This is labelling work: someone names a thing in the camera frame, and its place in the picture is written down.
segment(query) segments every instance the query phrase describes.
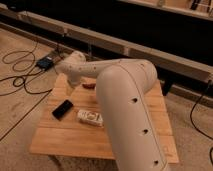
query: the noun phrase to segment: circular hole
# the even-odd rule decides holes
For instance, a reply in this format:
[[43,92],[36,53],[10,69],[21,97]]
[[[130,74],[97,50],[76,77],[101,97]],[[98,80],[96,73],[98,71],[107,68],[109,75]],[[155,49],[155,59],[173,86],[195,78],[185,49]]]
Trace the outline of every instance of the circular hole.
[[143,130],[143,133],[144,133],[144,134],[147,134],[148,132],[149,132],[148,129],[144,129],[144,130]]
[[136,103],[137,101],[138,101],[137,98],[132,99],[132,102],[133,102],[133,103]]
[[154,161],[154,166],[157,166],[157,165],[158,165],[158,163],[159,163],[159,161],[158,161],[158,160]]

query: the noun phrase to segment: robotic arm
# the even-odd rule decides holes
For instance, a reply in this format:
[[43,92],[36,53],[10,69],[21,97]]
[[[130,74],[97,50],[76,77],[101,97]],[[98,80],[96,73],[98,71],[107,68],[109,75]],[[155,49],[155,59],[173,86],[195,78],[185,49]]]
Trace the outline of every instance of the robotic arm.
[[144,100],[157,79],[153,64],[138,59],[86,62],[75,51],[57,68],[72,86],[81,76],[97,78],[97,100],[119,170],[170,170]]

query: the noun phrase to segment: wooden tabletop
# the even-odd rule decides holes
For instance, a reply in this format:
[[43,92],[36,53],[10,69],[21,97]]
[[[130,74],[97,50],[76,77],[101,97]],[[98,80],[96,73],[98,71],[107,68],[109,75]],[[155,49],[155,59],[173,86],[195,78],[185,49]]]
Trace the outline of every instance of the wooden tabletop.
[[[95,82],[94,79],[88,78],[83,81]],[[58,121],[51,113],[65,99],[71,100],[74,107]],[[169,163],[177,163],[178,155],[159,81],[146,94],[145,99],[167,160]],[[72,90],[66,76],[60,74],[32,139],[30,152],[114,159],[104,127],[80,123],[76,117],[79,109],[100,112],[94,90],[85,89],[82,85]]]

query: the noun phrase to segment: smartphone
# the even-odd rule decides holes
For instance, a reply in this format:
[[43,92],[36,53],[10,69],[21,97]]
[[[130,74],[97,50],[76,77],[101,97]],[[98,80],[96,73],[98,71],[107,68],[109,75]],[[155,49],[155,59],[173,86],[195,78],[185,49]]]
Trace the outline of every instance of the smartphone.
[[73,107],[73,104],[71,101],[69,100],[65,100],[62,104],[60,104],[53,112],[53,116],[60,120],[64,114],[70,109]]

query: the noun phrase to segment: speckled floor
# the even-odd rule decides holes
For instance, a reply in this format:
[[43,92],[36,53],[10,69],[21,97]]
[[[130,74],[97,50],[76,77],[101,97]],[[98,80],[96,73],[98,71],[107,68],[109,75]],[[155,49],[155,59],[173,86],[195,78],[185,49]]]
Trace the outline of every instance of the speckled floor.
[[[14,50],[31,50],[35,42],[0,29],[0,58]],[[40,58],[51,48],[38,45],[35,51]],[[11,69],[12,65],[0,61],[0,79],[17,75]],[[43,91],[53,87],[56,79],[54,70],[50,70],[36,81],[31,82],[28,88],[31,91]],[[0,94],[13,91],[11,80],[0,83]],[[209,149],[213,142],[197,133],[191,126],[189,112],[194,101],[187,100],[172,89],[165,97],[171,125],[174,132],[180,164],[171,165],[174,171],[211,171],[213,167],[209,160]],[[43,95],[28,95],[23,90],[8,96],[0,96],[0,137],[13,126],[26,111],[28,111]],[[0,142],[0,170],[2,171],[56,171],[56,165],[44,155],[29,153],[29,146],[39,121],[41,112],[46,103],[45,99],[39,104],[14,130]],[[213,136],[212,99],[210,107],[199,105],[195,110],[196,123],[208,134]],[[84,158],[58,157],[63,170],[69,171],[113,171],[116,164],[111,160],[96,160]]]

